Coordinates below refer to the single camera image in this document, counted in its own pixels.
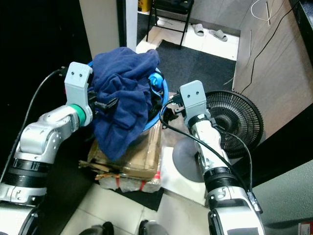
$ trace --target black floor mat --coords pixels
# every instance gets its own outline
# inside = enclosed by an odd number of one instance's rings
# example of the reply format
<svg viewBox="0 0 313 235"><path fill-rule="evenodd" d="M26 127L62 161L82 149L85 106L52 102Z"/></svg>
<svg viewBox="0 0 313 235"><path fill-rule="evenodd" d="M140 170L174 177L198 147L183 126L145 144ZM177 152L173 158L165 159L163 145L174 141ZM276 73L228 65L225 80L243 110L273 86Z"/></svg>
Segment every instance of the black floor mat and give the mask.
<svg viewBox="0 0 313 235"><path fill-rule="evenodd" d="M141 13L138 13L138 18L137 18L137 45L147 35L148 20L149 20L149 15L143 15ZM153 27L153 25L155 25L155 23L156 23L156 19L154 16L152 16L151 20L150 20L150 29Z"/></svg>
<svg viewBox="0 0 313 235"><path fill-rule="evenodd" d="M235 72L236 61L181 47L165 40L156 49L160 56L158 68L164 74L169 91L176 92L179 87L193 80L203 83L204 91L231 90L229 81Z"/></svg>

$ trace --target green ring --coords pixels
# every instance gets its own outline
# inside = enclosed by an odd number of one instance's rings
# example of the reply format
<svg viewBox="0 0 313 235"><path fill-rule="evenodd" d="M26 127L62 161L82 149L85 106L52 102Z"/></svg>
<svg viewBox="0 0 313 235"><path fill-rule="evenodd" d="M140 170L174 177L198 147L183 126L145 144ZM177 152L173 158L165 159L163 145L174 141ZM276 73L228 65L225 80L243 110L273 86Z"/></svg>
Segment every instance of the green ring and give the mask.
<svg viewBox="0 0 313 235"><path fill-rule="evenodd" d="M70 104L70 107L72 107L73 109L75 109L77 116L79 118L79 126L83 126L83 124L86 121L86 114L84 112L84 110L78 106L77 104Z"/></svg>

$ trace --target white cable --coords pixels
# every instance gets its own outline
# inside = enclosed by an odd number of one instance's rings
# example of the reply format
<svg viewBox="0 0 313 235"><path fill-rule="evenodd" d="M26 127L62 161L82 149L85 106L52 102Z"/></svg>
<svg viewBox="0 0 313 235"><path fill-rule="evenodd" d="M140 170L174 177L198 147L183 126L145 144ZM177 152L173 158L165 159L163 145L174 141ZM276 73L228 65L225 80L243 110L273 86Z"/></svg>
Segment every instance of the white cable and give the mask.
<svg viewBox="0 0 313 235"><path fill-rule="evenodd" d="M270 13L269 13L269 16L268 16L268 19L267 19L267 20L262 19L262 18L260 18L260 17L257 17L257 16L253 13L253 7L254 7L254 5L257 4L259 1L260 1L260 0L257 0L257 1L255 1L254 4L252 4L252 6L251 6L251 8L250 8L251 14L252 14L252 16L253 16L254 18L257 18L258 20L268 22L268 21L270 21L271 16L272 16L272 10L273 10L273 5L274 5L274 0L273 0L273 2L272 2L272 5L270 6Z"/></svg>

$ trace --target chair leg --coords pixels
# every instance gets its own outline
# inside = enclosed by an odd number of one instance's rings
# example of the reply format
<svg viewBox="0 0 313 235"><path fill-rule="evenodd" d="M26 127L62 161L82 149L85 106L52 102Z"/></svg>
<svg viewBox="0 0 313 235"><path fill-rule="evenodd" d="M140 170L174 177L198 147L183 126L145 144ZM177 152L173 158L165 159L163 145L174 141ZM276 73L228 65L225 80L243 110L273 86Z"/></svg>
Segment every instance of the chair leg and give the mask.
<svg viewBox="0 0 313 235"><path fill-rule="evenodd" d="M155 20L156 20L156 26L157 26L157 9L155 8Z"/></svg>
<svg viewBox="0 0 313 235"><path fill-rule="evenodd" d="M148 36L149 36L149 31L150 31L150 20L151 20L151 16L152 16L152 8L153 8L153 4L151 4L151 7L150 7L146 42L148 41Z"/></svg>
<svg viewBox="0 0 313 235"><path fill-rule="evenodd" d="M186 23L185 23L185 28L184 28L184 32L182 33L182 37L181 37L179 49L181 49L182 40L184 39L185 32L187 32L187 28L188 28L188 24L189 24L190 13L191 13L191 8L190 8L190 10L189 10L189 12L188 12L188 15L187 15L187 19L186 19Z"/></svg>

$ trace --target gray fan base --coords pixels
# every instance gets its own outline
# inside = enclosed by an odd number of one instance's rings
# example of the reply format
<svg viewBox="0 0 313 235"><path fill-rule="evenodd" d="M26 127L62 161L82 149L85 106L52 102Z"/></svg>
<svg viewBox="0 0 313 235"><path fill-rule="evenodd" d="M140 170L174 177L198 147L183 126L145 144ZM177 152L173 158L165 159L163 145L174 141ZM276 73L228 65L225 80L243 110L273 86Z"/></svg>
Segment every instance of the gray fan base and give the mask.
<svg viewBox="0 0 313 235"><path fill-rule="evenodd" d="M189 137L179 140L173 149L173 162L178 172L193 182L202 183L203 177L198 164L195 143Z"/></svg>

